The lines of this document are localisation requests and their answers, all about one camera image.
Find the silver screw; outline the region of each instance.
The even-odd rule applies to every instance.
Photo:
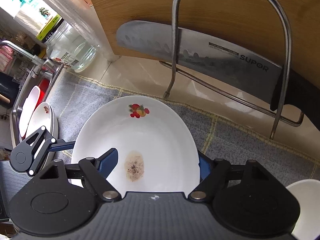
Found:
[[[106,199],[114,199],[116,197],[118,197],[118,192],[114,191],[114,190],[108,190],[108,191],[105,191],[102,196]]]
[[[200,200],[200,199],[204,199],[207,195],[206,193],[204,193],[203,191],[194,191],[190,194],[190,196],[193,198],[193,199],[197,199],[197,200]]]

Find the dish towel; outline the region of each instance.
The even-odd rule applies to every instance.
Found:
[[[98,108],[129,95],[149,96],[171,107],[188,126],[198,150],[211,159],[223,158],[231,164],[245,164],[246,160],[255,159],[285,186],[301,179],[320,179],[320,161],[226,118],[69,72],[63,74],[47,99],[58,117],[59,139],[75,141],[84,123]],[[71,163],[71,156],[72,150],[66,150],[56,152],[54,158]]]

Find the cutting board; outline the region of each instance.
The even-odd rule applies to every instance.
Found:
[[[320,88],[320,0],[278,0],[292,27],[292,68]],[[131,20],[171,23],[172,0],[92,0],[115,54],[155,59],[116,44]],[[181,0],[179,26],[250,49],[284,63],[284,34],[267,0]]]

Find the sink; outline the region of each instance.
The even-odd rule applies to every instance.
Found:
[[[39,75],[36,77],[32,77],[31,74],[29,73],[23,87],[21,88],[16,98],[16,101],[13,105],[12,112],[10,114],[10,130],[11,130],[11,140],[12,140],[13,147],[16,147],[22,141],[22,138],[19,133],[19,121],[22,113],[22,106],[26,98],[28,97],[30,91],[34,86],[39,85],[43,79],[48,79],[50,81],[49,87],[42,100],[42,101],[45,101],[49,95],[50,90],[52,89],[54,82],[56,81],[58,75],[63,69],[62,64],[58,64],[58,63],[54,63],[54,64],[57,65],[55,68],[56,71],[54,73],[41,70]]]

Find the oval plate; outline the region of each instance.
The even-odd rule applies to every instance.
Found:
[[[127,191],[188,196],[200,182],[199,156],[188,127],[153,98],[121,97],[99,108],[82,127],[71,163],[98,158],[110,148],[118,150],[119,160],[108,181],[122,197]]]

